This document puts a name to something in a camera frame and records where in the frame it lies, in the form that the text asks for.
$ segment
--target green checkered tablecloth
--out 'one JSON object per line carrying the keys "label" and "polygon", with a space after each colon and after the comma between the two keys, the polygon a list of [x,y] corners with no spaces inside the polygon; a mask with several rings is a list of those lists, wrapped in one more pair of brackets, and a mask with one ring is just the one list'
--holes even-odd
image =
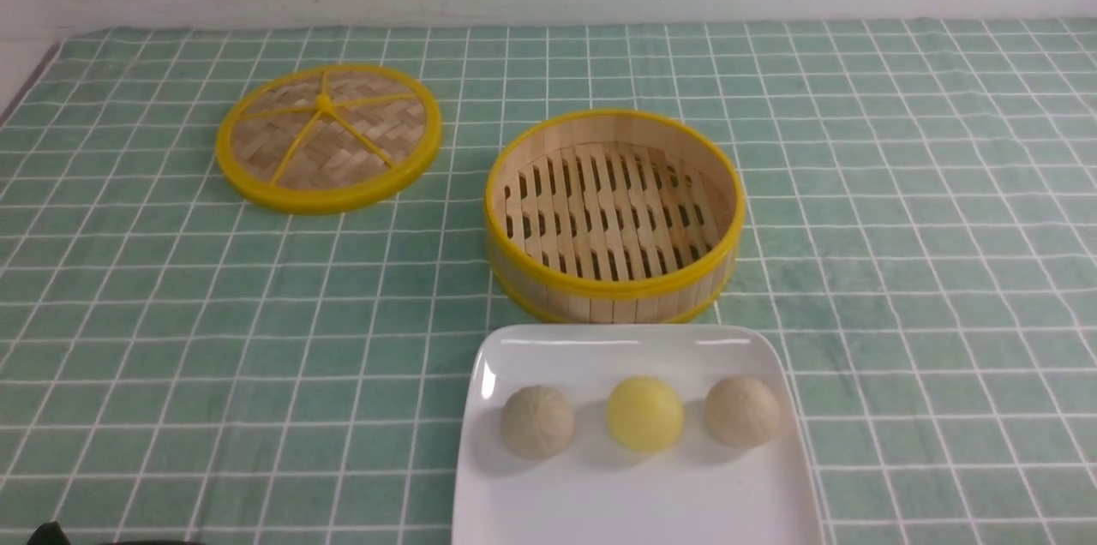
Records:
{"label": "green checkered tablecloth", "polygon": [[[286,217],[213,162],[335,60],[445,120],[391,202]],[[750,206],[705,322],[771,339],[834,545],[1097,542],[1097,21],[108,30],[0,128],[0,544],[449,543],[472,359],[528,318],[480,197],[584,107],[704,132]]]}

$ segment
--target yellow rim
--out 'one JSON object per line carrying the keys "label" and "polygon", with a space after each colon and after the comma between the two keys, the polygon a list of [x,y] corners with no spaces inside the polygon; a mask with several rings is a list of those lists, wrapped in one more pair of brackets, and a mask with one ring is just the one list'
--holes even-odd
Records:
{"label": "yellow rim", "polygon": [[[292,80],[303,79],[303,77],[314,77],[317,73],[324,76],[326,72],[380,73],[382,77],[388,77],[388,79],[396,80],[398,83],[411,89],[416,99],[422,102],[427,114],[422,139],[420,139],[418,146],[415,147],[411,155],[408,155],[407,159],[404,159],[403,162],[395,163],[395,166],[391,163],[392,169],[381,174],[381,177],[361,182],[358,185],[344,186],[341,190],[285,190],[282,186],[274,186],[270,182],[263,182],[251,177],[247,170],[244,170],[244,167],[240,167],[240,163],[236,161],[233,155],[231,136],[237,121],[241,120],[244,115],[244,111],[247,111],[247,107],[258,96],[261,96],[262,93],[270,91],[272,88],[276,88],[276,86],[286,84]],[[252,116],[255,115],[242,116],[242,118],[252,118]],[[302,71],[290,73],[290,76],[281,77],[281,79],[271,80],[269,83],[248,93],[247,96],[244,96],[244,100],[239,100],[236,106],[225,116],[225,120],[222,121],[220,127],[217,130],[216,156],[217,163],[223,173],[225,173],[225,179],[228,179],[229,184],[236,191],[239,191],[241,196],[249,198],[249,201],[258,205],[269,206],[269,208],[291,214],[336,214],[357,209],[360,206],[372,205],[374,202],[384,201],[384,198],[392,196],[397,191],[404,190],[415,179],[419,179],[423,171],[427,171],[430,163],[434,161],[434,156],[438,155],[438,149],[441,146],[442,114],[439,111],[437,101],[434,101],[434,95],[431,95],[431,92],[419,80],[408,77],[407,73],[397,72],[396,69],[381,68],[381,66],[376,65],[325,65],[321,68],[302,69]],[[388,162],[386,155],[381,155],[381,158],[385,159],[385,162]]]}
{"label": "yellow rim", "polygon": [[[501,170],[505,159],[510,154],[521,146],[525,139],[532,138],[538,132],[541,132],[544,127],[554,126],[554,124],[563,123],[563,121],[585,118],[585,116],[592,115],[630,115],[640,116],[644,120],[654,120],[658,123],[665,124],[665,126],[677,128],[677,130],[682,132],[685,135],[692,136],[698,143],[701,143],[711,154],[715,155],[720,162],[723,163],[724,169],[732,177],[732,182],[735,185],[735,214],[732,217],[732,226],[727,229],[727,232],[721,237],[716,247],[712,249],[709,253],[701,257],[701,260],[694,261],[693,264],[689,264],[685,269],[678,269],[678,271],[669,272],[663,276],[654,276],[647,280],[627,280],[625,282],[600,282],[597,280],[581,279],[580,276],[567,275],[565,272],[555,271],[555,269],[550,269],[541,264],[540,261],[531,259],[527,256],[524,251],[518,249],[517,245],[513,245],[507,237],[506,229],[504,229],[502,223],[499,218],[495,216],[491,212],[491,193],[496,190],[496,181],[499,178],[499,171]],[[731,160],[721,151],[715,144],[710,143],[709,138],[701,135],[700,132],[694,130],[693,127],[686,126],[686,124],[678,123],[678,121],[666,118],[666,116],[654,115],[651,112],[640,112],[640,111],[620,111],[620,109],[604,109],[604,111],[584,111],[584,112],[572,112],[567,115],[556,116],[556,118],[543,121],[541,124],[536,124],[524,134],[519,135],[513,143],[508,144],[499,158],[495,161],[495,166],[491,167],[490,174],[487,178],[487,189],[484,194],[484,214],[487,217],[488,232],[498,248],[508,257],[510,261],[513,261],[519,268],[522,269],[527,274],[532,275],[541,284],[547,284],[548,287],[557,288],[557,291],[568,292],[573,295],[579,296],[591,296],[591,298],[645,298],[646,296],[658,296],[665,294],[666,292],[678,291],[697,282],[704,276],[710,271],[716,268],[721,261],[728,256],[728,252],[735,247],[738,240],[739,234],[743,231],[743,223],[746,219],[747,205],[746,198],[743,194],[743,182],[739,181],[739,174],[732,166]]]}
{"label": "yellow rim", "polygon": [[[728,271],[727,275],[724,276],[723,282],[721,282],[719,286],[716,286],[716,289],[713,291],[711,295],[709,295],[709,298],[704,299],[704,302],[702,302],[701,304],[698,304],[697,307],[693,307],[693,309],[686,311],[686,314],[679,314],[674,318],[661,319],[660,321],[654,323],[682,323],[682,322],[689,322],[690,319],[694,319],[698,316],[701,316],[702,314],[704,314],[704,310],[712,307],[712,304],[716,303],[716,299],[720,298],[720,292],[724,289],[724,286],[725,284],[727,284],[727,281],[732,279],[733,271],[735,271],[735,264],[732,265],[731,271]],[[552,323],[578,322],[576,319],[565,319],[561,318],[559,316],[548,314],[548,311],[541,309],[541,307],[535,306],[535,304],[528,302],[525,299],[525,296],[522,296],[517,291],[514,291],[513,287],[511,287],[510,284],[507,283],[507,281],[502,279],[502,276],[499,275],[497,272],[494,272],[493,275],[495,275],[495,281],[499,283],[499,287],[501,287],[502,292],[505,292],[507,296],[509,296],[510,300],[517,303],[518,307],[521,307],[525,311],[525,314],[529,314],[533,318],[540,319],[540,321],[542,322],[552,322]]]}

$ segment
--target white plate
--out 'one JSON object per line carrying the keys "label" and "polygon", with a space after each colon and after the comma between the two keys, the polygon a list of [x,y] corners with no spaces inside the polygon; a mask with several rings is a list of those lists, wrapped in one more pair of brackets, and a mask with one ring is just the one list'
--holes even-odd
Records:
{"label": "white plate", "polygon": [[[604,424],[622,378],[654,374],[686,401],[678,444],[642,456]],[[823,533],[796,420],[776,441],[735,454],[702,420],[709,388],[758,376],[795,415],[780,361],[755,331],[719,326],[508,327],[480,347],[457,458],[453,545],[819,545]],[[545,462],[511,455],[499,412],[514,393],[550,385],[577,411],[572,446]]]}

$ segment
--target yellow lid spoke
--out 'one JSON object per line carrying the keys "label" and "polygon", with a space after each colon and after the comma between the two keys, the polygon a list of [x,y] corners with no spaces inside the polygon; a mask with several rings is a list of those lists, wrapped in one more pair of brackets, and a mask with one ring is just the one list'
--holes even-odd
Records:
{"label": "yellow lid spoke", "polygon": [[342,118],[342,116],[338,114],[338,112],[332,112],[331,118],[336,120],[337,124],[341,124],[341,126],[344,126],[347,128],[347,132],[351,132],[351,134],[354,135],[354,138],[358,138],[359,141],[365,144],[366,149],[372,151],[373,155],[378,156],[382,162],[387,163],[388,167],[395,166],[395,163],[393,163],[393,159],[389,158],[388,154],[385,154],[384,149],[377,147],[376,144],[372,141],[372,139],[369,139],[369,136],[363,135],[361,132],[358,132],[357,128],[354,128],[354,126],[350,124],[350,121]]}
{"label": "yellow lid spoke", "polygon": [[282,155],[282,161],[279,162],[278,169],[274,170],[274,177],[271,177],[270,184],[274,185],[278,179],[282,179],[282,174],[285,173],[285,167],[290,166],[290,159],[293,159],[294,154],[297,152],[297,147],[308,138],[308,130],[316,126],[316,121],[320,120],[321,112],[314,112],[313,118],[308,120],[305,127],[297,132],[297,135],[293,136],[293,143],[290,143],[290,148],[286,149],[285,155]]}
{"label": "yellow lid spoke", "polygon": [[263,120],[270,118],[270,116],[279,115],[296,115],[299,112],[313,112],[316,106],[290,106],[290,107],[274,107],[272,111],[262,112],[250,112],[250,114],[239,115],[240,120]]}
{"label": "yellow lid spoke", "polygon": [[415,96],[414,92],[400,92],[398,95],[360,96],[359,100],[340,101],[335,104],[335,107],[358,107],[365,106],[365,104],[384,104],[386,101],[414,100]]}

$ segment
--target woven bamboo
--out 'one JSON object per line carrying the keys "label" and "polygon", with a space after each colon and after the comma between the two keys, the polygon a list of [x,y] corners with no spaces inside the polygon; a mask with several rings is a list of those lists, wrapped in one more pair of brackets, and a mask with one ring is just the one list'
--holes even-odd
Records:
{"label": "woven bamboo", "polygon": [[429,166],[440,118],[418,81],[372,65],[333,65],[246,96],[218,132],[218,162],[259,204],[333,213],[386,197]]}
{"label": "woven bamboo", "polygon": [[738,177],[697,132],[643,112],[579,112],[510,144],[488,179],[488,254],[542,319],[672,322],[735,263]]}

